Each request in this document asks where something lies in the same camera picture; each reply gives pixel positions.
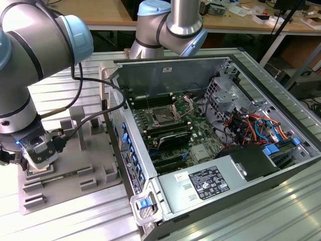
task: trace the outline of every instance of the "wire bundle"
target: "wire bundle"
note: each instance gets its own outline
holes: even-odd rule
[[[307,104],[307,107],[312,110],[318,117],[321,117],[321,102],[318,102],[315,98],[311,100],[301,100]]]
[[[241,115],[247,115],[248,117],[241,118]],[[226,123],[224,123],[224,126],[226,128],[232,127],[232,121],[236,120],[237,118],[242,122],[243,126],[239,128],[239,131],[236,134],[236,136],[239,137],[239,140],[240,138],[241,140],[243,140],[242,142],[239,141],[240,145],[244,145],[247,143],[256,143],[258,145],[270,144],[271,141],[269,140],[269,138],[263,134],[263,130],[267,128],[265,125],[271,127],[280,142],[288,139],[288,137],[284,134],[280,123],[267,116],[260,116],[257,114],[233,114],[231,118]]]
[[[270,119],[269,117],[267,116],[259,116],[259,115],[256,115],[256,114],[251,114],[250,117],[256,119],[255,121],[255,131],[256,133],[261,137],[263,138],[264,140],[267,141],[267,143],[269,144],[270,141],[267,137],[263,136],[260,132],[259,132],[259,129],[258,129],[258,124],[259,124],[259,121],[264,121],[266,122],[269,126],[271,126],[273,132],[275,133],[276,137],[278,138],[279,141],[285,141],[285,140],[288,140],[288,137],[284,134],[282,128],[281,128],[281,125],[278,125],[277,128],[278,130],[276,129],[276,127],[274,126],[275,124],[278,124],[277,121],[273,120],[273,119]]]

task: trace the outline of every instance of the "white label sticker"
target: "white label sticker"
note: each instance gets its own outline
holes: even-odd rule
[[[176,181],[180,182],[180,181],[188,179],[189,173],[188,172],[181,172],[181,173],[175,174],[174,176],[176,178]]]
[[[171,71],[172,71],[171,67],[163,69],[163,73],[168,73],[168,72],[171,72]]]

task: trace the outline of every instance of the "warning label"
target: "warning label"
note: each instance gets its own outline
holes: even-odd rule
[[[230,190],[216,166],[192,173],[189,177],[202,200]]]

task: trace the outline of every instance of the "blue wire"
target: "blue wire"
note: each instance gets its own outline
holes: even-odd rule
[[[265,136],[262,136],[262,135],[259,133],[259,131],[258,131],[257,124],[258,124],[258,121],[259,121],[259,120],[260,120],[260,119],[258,119],[258,120],[255,122],[255,125],[254,125],[254,127],[255,127],[255,132],[256,132],[260,137],[262,137],[263,139],[265,139],[265,140],[268,142],[268,144],[270,144],[268,138],[266,138]],[[274,125],[271,123],[271,121],[269,121],[268,119],[264,119],[264,118],[261,118],[261,120],[266,121],[266,122],[272,127],[272,130],[273,130],[273,132],[275,133],[275,135],[276,135],[276,137],[278,138],[279,141],[283,141],[283,138],[278,134],[278,132],[276,131],[276,129],[275,129]]]
[[[258,128],[257,128],[257,123],[258,123],[259,120],[260,120],[260,119],[258,119],[258,120],[255,122],[255,125],[254,125],[255,132],[257,133],[257,135],[258,135],[259,137],[262,137],[263,139],[265,139],[265,140],[267,141],[268,144],[270,144],[269,139],[266,138],[265,136],[262,136],[262,135],[260,134]]]

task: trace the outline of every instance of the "motherboard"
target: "motherboard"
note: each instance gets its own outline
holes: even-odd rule
[[[135,98],[131,109],[153,165],[161,175],[210,161],[224,148],[189,94]]]

